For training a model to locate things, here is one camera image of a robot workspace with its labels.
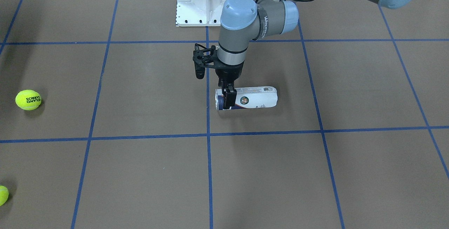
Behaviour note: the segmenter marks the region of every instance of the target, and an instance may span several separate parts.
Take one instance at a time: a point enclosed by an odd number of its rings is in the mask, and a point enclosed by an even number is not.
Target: brown floor
[[[0,0],[0,228],[449,228],[449,0],[298,4],[236,81],[278,105],[225,112],[175,4]]]

